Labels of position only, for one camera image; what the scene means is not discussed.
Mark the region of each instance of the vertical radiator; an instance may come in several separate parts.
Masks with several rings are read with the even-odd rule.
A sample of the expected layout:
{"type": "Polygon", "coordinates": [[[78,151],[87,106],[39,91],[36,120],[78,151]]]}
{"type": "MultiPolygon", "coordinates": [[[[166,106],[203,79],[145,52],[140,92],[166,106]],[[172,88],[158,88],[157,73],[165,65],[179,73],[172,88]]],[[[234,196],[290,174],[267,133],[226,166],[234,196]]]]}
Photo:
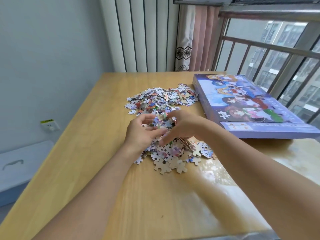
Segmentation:
{"type": "Polygon", "coordinates": [[[174,71],[179,5],[100,0],[115,72],[174,71]]]}

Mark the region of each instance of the electrical outlet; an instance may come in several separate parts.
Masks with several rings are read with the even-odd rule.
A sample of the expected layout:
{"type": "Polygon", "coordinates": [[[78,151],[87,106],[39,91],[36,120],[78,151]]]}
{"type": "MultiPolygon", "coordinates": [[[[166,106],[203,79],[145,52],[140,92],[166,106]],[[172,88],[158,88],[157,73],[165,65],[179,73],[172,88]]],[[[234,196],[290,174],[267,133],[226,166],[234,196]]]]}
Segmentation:
{"type": "Polygon", "coordinates": [[[42,128],[47,132],[54,132],[60,130],[60,127],[58,126],[57,122],[53,119],[40,121],[40,124],[42,128]]]}

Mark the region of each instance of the white storage box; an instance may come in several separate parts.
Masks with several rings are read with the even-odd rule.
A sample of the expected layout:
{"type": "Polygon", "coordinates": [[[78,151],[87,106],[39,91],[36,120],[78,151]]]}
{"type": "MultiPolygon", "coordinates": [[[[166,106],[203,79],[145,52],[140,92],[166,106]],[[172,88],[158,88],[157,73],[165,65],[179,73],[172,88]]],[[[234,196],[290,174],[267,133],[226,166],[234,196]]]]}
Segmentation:
{"type": "Polygon", "coordinates": [[[47,140],[0,154],[0,207],[18,199],[53,146],[47,140]]]}

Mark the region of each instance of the storage box handle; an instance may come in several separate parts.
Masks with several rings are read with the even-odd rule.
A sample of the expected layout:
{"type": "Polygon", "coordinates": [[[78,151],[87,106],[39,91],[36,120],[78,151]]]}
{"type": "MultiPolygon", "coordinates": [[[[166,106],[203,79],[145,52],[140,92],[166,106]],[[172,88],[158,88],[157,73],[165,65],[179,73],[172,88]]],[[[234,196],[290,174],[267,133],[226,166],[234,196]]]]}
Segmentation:
{"type": "Polygon", "coordinates": [[[16,160],[16,161],[12,161],[12,162],[9,162],[9,163],[7,163],[6,165],[4,165],[3,168],[2,168],[2,171],[6,168],[6,166],[14,165],[14,164],[16,164],[16,163],[18,163],[18,162],[20,162],[21,164],[23,164],[23,160],[22,160],[22,159],[16,160]]]}

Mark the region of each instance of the pile of puzzle pieces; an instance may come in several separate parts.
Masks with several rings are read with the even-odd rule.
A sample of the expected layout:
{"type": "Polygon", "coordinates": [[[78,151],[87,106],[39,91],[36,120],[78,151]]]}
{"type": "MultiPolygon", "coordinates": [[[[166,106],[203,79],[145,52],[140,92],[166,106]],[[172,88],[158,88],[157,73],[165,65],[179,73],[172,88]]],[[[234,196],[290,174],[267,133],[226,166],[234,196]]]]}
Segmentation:
{"type": "MultiPolygon", "coordinates": [[[[190,106],[198,101],[198,97],[194,90],[180,83],[177,88],[149,88],[127,100],[130,103],[125,107],[131,110],[129,114],[137,113],[137,109],[137,116],[141,113],[155,114],[156,117],[151,125],[157,128],[165,127],[170,131],[175,125],[175,118],[168,119],[166,116],[173,110],[180,110],[180,107],[173,105],[190,106]]],[[[172,169],[182,173],[187,172],[186,163],[198,165],[201,155],[206,158],[216,158],[214,152],[204,142],[190,142],[183,138],[176,138],[165,146],[159,146],[158,142],[162,137],[154,139],[134,163],[140,164],[147,155],[150,155],[156,165],[154,169],[161,169],[161,174],[169,173],[172,169]]]]}

